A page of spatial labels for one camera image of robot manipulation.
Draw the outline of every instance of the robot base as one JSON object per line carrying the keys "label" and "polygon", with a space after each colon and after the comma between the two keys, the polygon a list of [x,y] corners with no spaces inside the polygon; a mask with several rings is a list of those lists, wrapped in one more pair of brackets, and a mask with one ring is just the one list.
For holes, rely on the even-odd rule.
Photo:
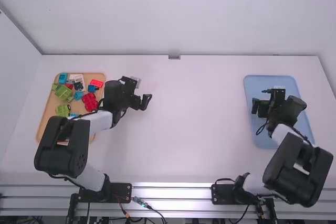
{"label": "robot base", "polygon": [[211,201],[214,205],[244,205],[235,200],[233,184],[211,185]]}
{"label": "robot base", "polygon": [[107,200],[102,201],[101,195],[92,190],[80,189],[78,193],[78,202],[90,202],[90,203],[129,203],[131,202],[132,184],[129,183],[110,183],[109,189],[111,195]]}

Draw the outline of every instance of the red building block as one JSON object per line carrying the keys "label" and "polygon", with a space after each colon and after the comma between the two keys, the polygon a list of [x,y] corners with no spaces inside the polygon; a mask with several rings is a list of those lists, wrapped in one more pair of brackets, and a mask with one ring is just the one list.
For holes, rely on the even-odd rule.
{"label": "red building block", "polygon": [[98,102],[96,100],[85,103],[85,109],[89,112],[97,109]]}
{"label": "red building block", "polygon": [[101,88],[101,87],[103,87],[104,82],[92,79],[91,82],[90,82],[90,84],[91,85],[95,85],[98,88]]}
{"label": "red building block", "polygon": [[85,104],[85,109],[89,112],[95,110],[98,106],[98,102],[96,101],[96,96],[93,93],[87,93],[83,95],[82,101]]}
{"label": "red building block", "polygon": [[74,85],[71,83],[65,83],[64,86],[67,86],[70,90],[72,90],[72,88],[74,87]]}

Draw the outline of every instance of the white tabletop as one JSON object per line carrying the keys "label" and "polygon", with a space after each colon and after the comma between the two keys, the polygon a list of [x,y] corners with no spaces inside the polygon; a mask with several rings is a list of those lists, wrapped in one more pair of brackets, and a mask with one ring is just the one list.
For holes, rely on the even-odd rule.
{"label": "white tabletop", "polygon": [[[142,79],[136,93],[153,94],[146,111],[128,110],[89,145],[89,162],[114,181],[211,183],[263,173],[274,150],[253,144],[243,86],[248,74],[293,76],[316,144],[336,153],[336,100],[318,57],[44,56],[3,157],[2,179],[46,178],[34,169],[35,135],[60,72],[136,76]],[[335,178],[333,165],[328,182]]]}

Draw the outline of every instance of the metal frame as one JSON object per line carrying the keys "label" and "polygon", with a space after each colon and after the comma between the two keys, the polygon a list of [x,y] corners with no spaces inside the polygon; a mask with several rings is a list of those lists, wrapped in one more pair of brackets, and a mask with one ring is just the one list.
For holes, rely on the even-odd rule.
{"label": "metal frame", "polygon": [[[239,218],[245,205],[213,205],[211,183],[132,183],[132,196],[148,202],[167,218]],[[42,183],[6,184],[0,181],[0,215],[66,216],[70,196],[78,192],[73,185]],[[288,205],[275,200],[279,219],[336,220],[336,189],[324,189],[311,208]],[[131,202],[123,205],[133,217],[158,217],[155,212]],[[88,204],[79,203],[76,216],[86,216]],[[91,203],[90,216],[123,217],[118,204]],[[250,206],[244,218],[257,219]]]}

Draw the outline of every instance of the light blue plastic tray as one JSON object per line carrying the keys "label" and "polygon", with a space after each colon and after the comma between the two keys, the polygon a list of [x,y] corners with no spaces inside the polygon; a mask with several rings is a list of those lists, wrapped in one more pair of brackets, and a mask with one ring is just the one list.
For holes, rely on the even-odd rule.
{"label": "light blue plastic tray", "polygon": [[[244,78],[244,87],[248,105],[248,114],[250,117],[251,129],[254,143],[257,147],[263,149],[277,148],[277,144],[267,135],[266,128],[256,136],[256,131],[263,125],[266,119],[259,118],[258,115],[252,115],[252,98],[269,99],[270,94],[262,93],[262,90],[271,89],[274,86],[285,87],[286,99],[289,95],[300,97],[298,86],[295,79],[291,76],[246,76]],[[303,135],[306,135],[312,144],[315,143],[310,129],[309,121],[305,111],[302,111],[298,117],[298,122],[294,125]]]}

